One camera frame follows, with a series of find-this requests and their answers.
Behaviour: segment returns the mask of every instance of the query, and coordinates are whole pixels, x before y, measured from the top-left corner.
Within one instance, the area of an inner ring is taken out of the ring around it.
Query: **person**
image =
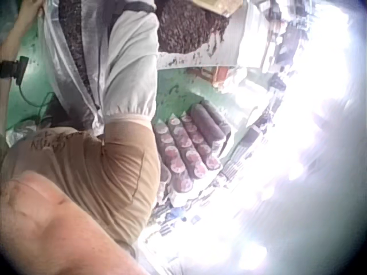
[[[0,62],[16,59],[42,4],[23,0],[1,45]],[[110,35],[104,141],[72,128],[51,128],[2,147],[1,250],[22,273],[144,273],[131,246],[147,223],[159,185],[151,125],[159,23],[149,11],[153,0],[129,7]],[[7,98],[10,79],[0,81],[1,98]]]

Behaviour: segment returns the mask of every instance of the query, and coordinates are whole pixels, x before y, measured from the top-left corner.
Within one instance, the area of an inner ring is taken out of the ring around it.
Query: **white sleeve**
[[[105,123],[150,121],[156,109],[159,22],[154,13],[124,11],[110,35],[106,89],[101,94]]]

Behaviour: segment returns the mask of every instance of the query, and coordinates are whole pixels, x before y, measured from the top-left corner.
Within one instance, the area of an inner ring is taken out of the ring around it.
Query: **tan t-shirt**
[[[153,131],[130,121],[107,124],[104,144],[72,128],[42,130],[9,149],[1,182],[27,170],[59,186],[121,245],[145,227],[160,176]]]

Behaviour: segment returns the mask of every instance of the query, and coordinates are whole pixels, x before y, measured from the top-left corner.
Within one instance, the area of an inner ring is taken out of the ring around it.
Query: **hand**
[[[37,15],[43,15],[42,5],[44,0],[23,0],[21,10],[15,26],[22,34],[25,34],[32,26]]]

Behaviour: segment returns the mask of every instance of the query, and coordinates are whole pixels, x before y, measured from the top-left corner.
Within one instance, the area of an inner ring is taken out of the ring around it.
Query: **black strap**
[[[155,13],[155,6],[151,6],[145,2],[134,1],[124,5],[123,12],[126,10],[135,12],[145,11],[146,13]]]

